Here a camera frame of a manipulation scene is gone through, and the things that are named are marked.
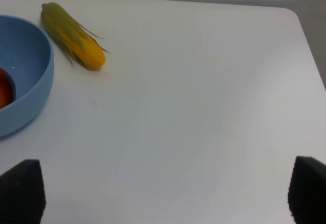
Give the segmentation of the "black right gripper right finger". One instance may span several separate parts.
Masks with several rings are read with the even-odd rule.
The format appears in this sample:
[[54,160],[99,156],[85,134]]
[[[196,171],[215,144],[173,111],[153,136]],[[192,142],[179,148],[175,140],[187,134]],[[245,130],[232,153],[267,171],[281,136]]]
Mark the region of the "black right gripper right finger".
[[288,206],[295,223],[325,223],[325,164],[313,157],[297,156]]

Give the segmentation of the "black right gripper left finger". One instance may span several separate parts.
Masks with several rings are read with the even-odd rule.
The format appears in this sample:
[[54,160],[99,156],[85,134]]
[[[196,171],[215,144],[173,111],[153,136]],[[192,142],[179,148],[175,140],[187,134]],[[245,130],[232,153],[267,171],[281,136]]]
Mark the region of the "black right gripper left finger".
[[45,207],[38,159],[23,160],[1,175],[1,223],[41,223]]

